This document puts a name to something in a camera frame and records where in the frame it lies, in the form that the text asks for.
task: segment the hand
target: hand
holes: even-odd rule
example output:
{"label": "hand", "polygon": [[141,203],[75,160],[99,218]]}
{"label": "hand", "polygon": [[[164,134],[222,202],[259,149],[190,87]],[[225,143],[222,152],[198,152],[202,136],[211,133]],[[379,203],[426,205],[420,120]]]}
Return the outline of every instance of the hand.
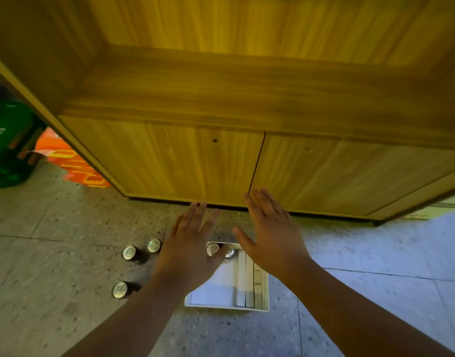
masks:
{"label": "hand", "polygon": [[213,210],[201,227],[206,203],[191,203],[175,222],[163,244],[153,276],[176,283],[186,295],[206,282],[221,265],[228,251],[223,246],[216,254],[206,254],[206,242],[220,211]]}
{"label": "hand", "polygon": [[257,203],[247,193],[244,200],[254,222],[257,243],[238,227],[233,232],[255,264],[283,280],[293,272],[296,261],[310,255],[300,228],[267,189],[254,189],[252,194]]}

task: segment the finger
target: finger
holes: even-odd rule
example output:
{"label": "finger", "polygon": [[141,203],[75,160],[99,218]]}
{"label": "finger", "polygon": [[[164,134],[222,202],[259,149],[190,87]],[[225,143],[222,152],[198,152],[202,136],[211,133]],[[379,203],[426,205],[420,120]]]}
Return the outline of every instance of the finger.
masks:
{"label": "finger", "polygon": [[207,217],[207,221],[204,222],[203,226],[199,230],[199,235],[201,235],[204,239],[207,240],[211,232],[213,231],[214,225],[219,218],[221,211],[219,209],[211,210],[209,216]]}
{"label": "finger", "polygon": [[262,193],[260,190],[254,189],[252,191],[252,194],[254,195],[255,200],[260,206],[260,209],[262,209],[263,213],[266,216],[271,216],[273,214],[277,214],[275,210],[273,209],[272,203],[270,200],[265,196],[264,193]]}
{"label": "finger", "polygon": [[179,230],[184,230],[188,227],[189,222],[191,222],[191,218],[195,214],[197,203],[193,202],[189,205],[188,210],[183,214],[183,218],[179,222]]}
{"label": "finger", "polygon": [[220,250],[218,250],[211,258],[209,258],[209,263],[211,264],[213,273],[216,269],[219,268],[227,252],[229,252],[229,246],[227,244],[224,244]]}
{"label": "finger", "polygon": [[181,222],[183,218],[183,214],[179,215],[178,218],[176,218],[176,222],[173,224],[173,227],[171,228],[171,235],[174,236],[177,231],[178,231],[178,227],[179,227],[179,222]]}
{"label": "finger", "polygon": [[206,212],[206,203],[200,203],[199,207],[196,208],[193,218],[189,222],[188,228],[195,230],[196,232],[201,227],[201,222],[203,221],[204,213]]}
{"label": "finger", "polygon": [[283,212],[284,212],[284,216],[287,218],[287,219],[291,219],[292,216],[290,215],[289,212],[287,212],[284,208],[282,208]]}
{"label": "finger", "polygon": [[259,204],[257,204],[248,193],[244,194],[244,201],[247,204],[247,209],[249,210],[249,214],[251,215],[252,220],[260,220],[264,217]]}
{"label": "finger", "polygon": [[276,213],[281,215],[281,216],[283,216],[284,215],[284,209],[282,208],[280,203],[278,201],[276,201],[276,199],[272,196],[272,194],[270,194],[270,192],[266,188],[261,188],[260,192],[267,197],[267,199],[272,204],[272,207],[276,211]]}
{"label": "finger", "polygon": [[236,239],[241,245],[242,249],[245,250],[245,252],[250,257],[252,257],[252,253],[254,252],[255,248],[255,243],[252,241],[252,239],[250,239],[241,228],[234,227],[232,231],[236,235]]}

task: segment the can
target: can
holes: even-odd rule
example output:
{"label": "can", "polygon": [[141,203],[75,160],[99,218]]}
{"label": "can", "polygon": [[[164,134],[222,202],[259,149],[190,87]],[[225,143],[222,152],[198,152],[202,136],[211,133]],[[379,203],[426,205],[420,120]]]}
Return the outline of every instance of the can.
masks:
{"label": "can", "polygon": [[115,299],[123,299],[134,292],[138,292],[140,289],[141,285],[138,283],[121,280],[112,287],[112,297]]}
{"label": "can", "polygon": [[210,257],[212,257],[216,252],[219,250],[219,244],[218,243],[209,243],[206,246],[206,254]]}
{"label": "can", "polygon": [[161,248],[161,240],[158,238],[152,238],[147,241],[147,251],[149,253],[157,253]]}
{"label": "can", "polygon": [[231,259],[232,257],[234,257],[234,254],[236,254],[236,250],[230,244],[227,244],[227,246],[229,247],[229,251],[227,251],[224,259]]}
{"label": "can", "polygon": [[148,260],[148,254],[139,250],[136,246],[129,244],[123,248],[122,258],[130,262],[142,264]]}

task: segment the person's right arm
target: person's right arm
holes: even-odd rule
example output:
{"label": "person's right arm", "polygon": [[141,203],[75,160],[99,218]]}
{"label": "person's right arm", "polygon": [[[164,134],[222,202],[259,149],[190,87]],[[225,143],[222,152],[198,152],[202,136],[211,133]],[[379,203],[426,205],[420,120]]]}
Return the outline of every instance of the person's right arm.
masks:
{"label": "person's right arm", "polygon": [[244,196],[257,242],[234,233],[247,254],[308,309],[346,357],[441,356],[455,353],[343,284],[308,254],[300,228],[266,189]]}

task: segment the person's left hand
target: person's left hand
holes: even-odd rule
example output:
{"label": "person's left hand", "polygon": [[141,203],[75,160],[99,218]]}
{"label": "person's left hand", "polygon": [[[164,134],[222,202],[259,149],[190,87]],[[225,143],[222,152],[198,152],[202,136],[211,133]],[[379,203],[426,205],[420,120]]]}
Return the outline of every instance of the person's left hand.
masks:
{"label": "person's left hand", "polygon": [[216,254],[206,254],[206,242],[220,214],[213,210],[201,227],[206,203],[191,203],[173,225],[169,238],[161,248],[153,276],[176,283],[188,294],[206,282],[221,265],[228,247],[223,246]]}

